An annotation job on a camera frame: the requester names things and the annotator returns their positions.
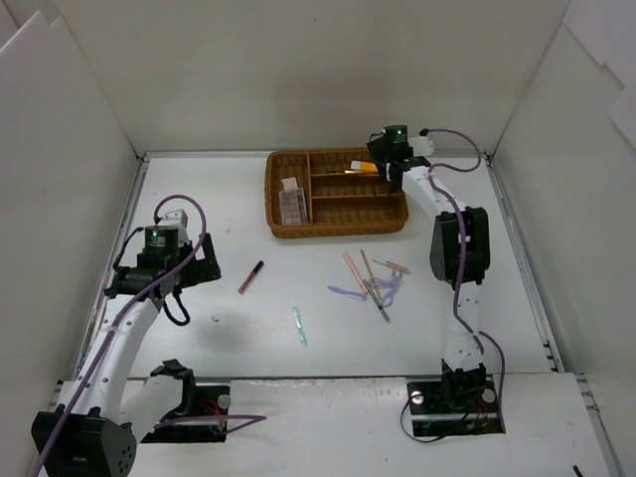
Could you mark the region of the orange sunscreen tube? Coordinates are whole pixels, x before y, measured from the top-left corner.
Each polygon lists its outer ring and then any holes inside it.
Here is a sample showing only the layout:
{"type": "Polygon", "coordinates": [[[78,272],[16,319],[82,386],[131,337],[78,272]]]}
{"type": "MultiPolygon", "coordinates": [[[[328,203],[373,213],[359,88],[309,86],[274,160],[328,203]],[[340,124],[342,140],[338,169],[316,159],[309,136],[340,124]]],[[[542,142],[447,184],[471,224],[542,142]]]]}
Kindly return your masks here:
{"type": "Polygon", "coordinates": [[[350,164],[350,170],[357,173],[377,174],[379,169],[374,162],[353,160],[350,164]]]}

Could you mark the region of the red lip gloss tube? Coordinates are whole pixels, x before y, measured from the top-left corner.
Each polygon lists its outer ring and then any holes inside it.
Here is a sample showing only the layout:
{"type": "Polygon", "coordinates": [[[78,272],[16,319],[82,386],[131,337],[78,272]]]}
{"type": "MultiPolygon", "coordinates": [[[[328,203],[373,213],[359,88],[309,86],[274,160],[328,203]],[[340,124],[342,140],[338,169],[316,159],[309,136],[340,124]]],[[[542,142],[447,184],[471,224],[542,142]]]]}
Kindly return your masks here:
{"type": "Polygon", "coordinates": [[[238,293],[239,294],[245,294],[245,292],[247,291],[249,286],[252,284],[252,282],[255,280],[255,278],[257,277],[257,275],[259,274],[259,272],[263,268],[263,266],[264,266],[264,261],[263,260],[260,260],[254,266],[254,268],[251,270],[251,272],[249,273],[247,278],[244,280],[244,282],[239,287],[239,289],[238,289],[238,293]]]}

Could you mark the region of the pink rectangular compact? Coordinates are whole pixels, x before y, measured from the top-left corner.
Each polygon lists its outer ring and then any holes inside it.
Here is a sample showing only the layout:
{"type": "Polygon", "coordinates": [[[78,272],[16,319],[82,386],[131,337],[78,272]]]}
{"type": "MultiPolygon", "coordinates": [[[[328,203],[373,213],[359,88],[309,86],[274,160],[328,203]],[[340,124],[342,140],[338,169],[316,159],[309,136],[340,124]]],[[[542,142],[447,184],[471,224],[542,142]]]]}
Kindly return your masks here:
{"type": "Polygon", "coordinates": [[[293,191],[299,188],[295,177],[281,179],[282,190],[285,192],[293,191]]]}

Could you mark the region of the clear mauve eyeshadow palette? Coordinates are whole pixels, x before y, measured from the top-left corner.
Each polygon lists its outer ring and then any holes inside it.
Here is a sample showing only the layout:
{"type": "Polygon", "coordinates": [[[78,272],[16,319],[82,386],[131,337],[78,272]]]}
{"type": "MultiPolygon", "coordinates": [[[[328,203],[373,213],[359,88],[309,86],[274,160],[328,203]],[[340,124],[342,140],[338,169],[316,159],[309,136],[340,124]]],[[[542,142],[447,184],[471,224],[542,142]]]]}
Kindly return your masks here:
{"type": "Polygon", "coordinates": [[[278,194],[281,223],[300,226],[309,222],[305,194],[302,188],[283,190],[278,194]]]}

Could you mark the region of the pink makeup pen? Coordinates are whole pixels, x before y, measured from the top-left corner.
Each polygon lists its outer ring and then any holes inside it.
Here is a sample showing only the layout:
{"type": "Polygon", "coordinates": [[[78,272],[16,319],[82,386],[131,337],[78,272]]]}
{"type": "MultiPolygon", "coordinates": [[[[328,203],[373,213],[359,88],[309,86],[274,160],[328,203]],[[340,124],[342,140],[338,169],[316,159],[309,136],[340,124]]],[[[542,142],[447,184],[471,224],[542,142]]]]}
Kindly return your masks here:
{"type": "Polygon", "coordinates": [[[362,278],[362,275],[360,274],[358,268],[356,267],[355,263],[353,262],[353,260],[349,256],[349,254],[346,253],[346,252],[343,252],[343,257],[344,257],[349,269],[353,273],[356,281],[358,282],[362,292],[363,293],[368,293],[369,292],[368,287],[367,287],[364,279],[362,278]]]}

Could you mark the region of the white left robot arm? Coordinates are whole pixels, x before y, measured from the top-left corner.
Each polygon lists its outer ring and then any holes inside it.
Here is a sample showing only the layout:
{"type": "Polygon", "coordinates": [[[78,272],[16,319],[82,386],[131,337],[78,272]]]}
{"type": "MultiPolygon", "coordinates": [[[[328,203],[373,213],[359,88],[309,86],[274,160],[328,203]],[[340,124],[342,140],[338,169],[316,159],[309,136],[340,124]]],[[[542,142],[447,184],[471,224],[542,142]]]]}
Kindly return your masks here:
{"type": "Polygon", "coordinates": [[[53,411],[34,418],[36,476],[126,476],[136,448],[165,418],[190,415],[199,393],[191,369],[163,362],[134,395],[124,394],[140,346],[168,295],[220,279],[212,238],[191,241],[188,216],[175,210],[143,229],[135,266],[114,266],[105,295],[121,308],[103,320],[76,380],[53,411]]]}

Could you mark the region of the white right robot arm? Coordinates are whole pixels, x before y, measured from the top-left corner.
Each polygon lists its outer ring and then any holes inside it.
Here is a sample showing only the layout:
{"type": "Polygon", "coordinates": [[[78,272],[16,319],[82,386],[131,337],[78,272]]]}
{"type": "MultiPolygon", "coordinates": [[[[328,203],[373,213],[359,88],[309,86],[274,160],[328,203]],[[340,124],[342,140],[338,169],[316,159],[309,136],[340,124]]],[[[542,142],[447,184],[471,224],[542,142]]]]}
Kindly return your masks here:
{"type": "Polygon", "coordinates": [[[448,128],[422,129],[410,138],[403,124],[370,135],[370,157],[390,185],[402,191],[433,219],[429,264],[434,277],[452,290],[451,323],[441,359],[439,395],[446,409],[465,413],[486,390],[487,378],[479,327],[478,298],[491,263],[489,217],[485,209],[461,202],[436,177],[446,169],[470,173],[482,163],[482,152],[468,135],[448,128]],[[429,161],[430,135],[450,134],[476,153],[469,167],[429,161]]]}

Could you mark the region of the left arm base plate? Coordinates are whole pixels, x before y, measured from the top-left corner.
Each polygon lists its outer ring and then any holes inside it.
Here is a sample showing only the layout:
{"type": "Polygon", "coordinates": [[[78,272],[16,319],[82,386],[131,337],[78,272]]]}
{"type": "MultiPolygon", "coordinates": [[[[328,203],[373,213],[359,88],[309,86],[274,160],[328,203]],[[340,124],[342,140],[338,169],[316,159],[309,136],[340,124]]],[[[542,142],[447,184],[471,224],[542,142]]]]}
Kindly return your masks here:
{"type": "Polygon", "coordinates": [[[206,417],[207,421],[182,422],[162,427],[148,433],[143,444],[224,443],[227,440],[228,423],[213,419],[227,415],[231,405],[231,387],[228,385],[197,385],[194,401],[188,410],[167,413],[161,422],[178,417],[206,417]]]}

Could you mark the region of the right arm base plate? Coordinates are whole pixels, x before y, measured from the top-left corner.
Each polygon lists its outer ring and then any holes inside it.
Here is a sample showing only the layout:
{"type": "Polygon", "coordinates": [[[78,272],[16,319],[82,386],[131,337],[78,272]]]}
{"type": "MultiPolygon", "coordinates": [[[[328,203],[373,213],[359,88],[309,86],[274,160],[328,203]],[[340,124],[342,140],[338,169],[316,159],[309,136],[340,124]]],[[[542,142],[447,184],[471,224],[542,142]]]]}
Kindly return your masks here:
{"type": "Polygon", "coordinates": [[[406,383],[407,401],[401,412],[402,426],[414,439],[434,443],[451,437],[505,434],[506,424],[492,375],[485,386],[450,400],[441,378],[406,383]]]}

